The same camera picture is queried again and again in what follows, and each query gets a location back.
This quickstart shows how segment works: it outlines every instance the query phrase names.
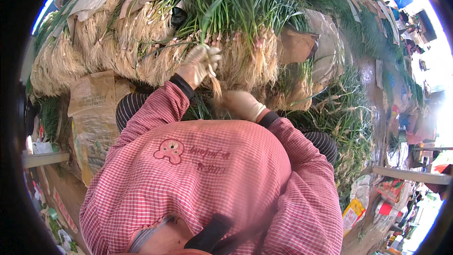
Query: hand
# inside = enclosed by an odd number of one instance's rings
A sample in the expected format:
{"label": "hand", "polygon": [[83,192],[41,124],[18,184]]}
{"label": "hand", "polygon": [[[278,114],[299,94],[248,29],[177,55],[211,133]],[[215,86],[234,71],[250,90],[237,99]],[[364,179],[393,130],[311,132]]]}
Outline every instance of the hand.
{"label": "hand", "polygon": [[220,49],[216,47],[197,45],[192,48],[186,59],[178,67],[176,74],[181,76],[195,90],[203,82],[208,71],[212,71],[211,74],[215,76],[214,71],[217,69],[217,61],[221,58],[218,55],[219,52]]}
{"label": "hand", "polygon": [[259,122],[263,111],[268,111],[266,106],[258,102],[250,93],[244,91],[228,91],[223,93],[222,104],[227,109],[241,117],[242,119]]}

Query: plastic bag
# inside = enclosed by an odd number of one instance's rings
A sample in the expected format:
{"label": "plastic bag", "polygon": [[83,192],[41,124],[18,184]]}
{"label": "plastic bag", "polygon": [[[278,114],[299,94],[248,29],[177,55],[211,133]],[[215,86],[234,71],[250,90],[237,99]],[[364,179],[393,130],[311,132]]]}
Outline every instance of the plastic bag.
{"label": "plastic bag", "polygon": [[52,143],[41,142],[39,139],[33,142],[33,153],[52,153]]}
{"label": "plastic bag", "polygon": [[343,212],[343,237],[348,234],[354,225],[365,216],[366,209],[357,198],[354,198]]}
{"label": "plastic bag", "polygon": [[404,186],[404,180],[391,178],[386,176],[377,186],[376,191],[378,191],[383,196],[387,197],[393,202],[399,201],[399,195],[401,194],[401,189]]}
{"label": "plastic bag", "polygon": [[63,242],[62,244],[62,247],[64,248],[64,250],[66,252],[70,252],[71,251],[71,246],[69,245],[69,243],[72,241],[71,239],[71,236],[69,236],[69,234],[67,234],[67,232],[65,232],[65,230],[59,230],[58,231],[58,236],[60,238],[60,241]]}

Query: black backpack strap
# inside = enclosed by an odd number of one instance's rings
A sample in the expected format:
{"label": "black backpack strap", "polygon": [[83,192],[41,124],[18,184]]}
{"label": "black backpack strap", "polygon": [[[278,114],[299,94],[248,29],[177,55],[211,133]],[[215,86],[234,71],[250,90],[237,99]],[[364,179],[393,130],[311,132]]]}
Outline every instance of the black backpack strap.
{"label": "black backpack strap", "polygon": [[267,230],[277,213],[276,201],[267,209],[264,215],[254,225],[251,225],[234,235],[223,240],[222,237],[233,227],[233,221],[222,214],[214,214],[206,227],[191,238],[184,246],[184,249],[197,249],[209,252],[212,255],[228,255],[248,240],[253,239],[261,232],[260,239],[255,248],[254,254],[260,254]]}

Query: pink gingham jacket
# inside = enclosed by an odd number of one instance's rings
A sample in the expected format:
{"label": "pink gingham jacket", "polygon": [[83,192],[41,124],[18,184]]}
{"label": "pink gingham jacket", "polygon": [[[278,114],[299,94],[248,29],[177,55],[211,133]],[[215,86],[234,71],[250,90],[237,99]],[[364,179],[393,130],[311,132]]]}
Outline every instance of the pink gingham jacket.
{"label": "pink gingham jacket", "polygon": [[[80,228],[93,255],[127,252],[135,235],[176,215],[193,235],[214,213],[255,223],[277,200],[263,254],[340,253],[343,220],[332,165],[286,118],[181,122],[189,100],[173,83],[130,119],[91,181]],[[233,254],[252,254],[257,238]]]}

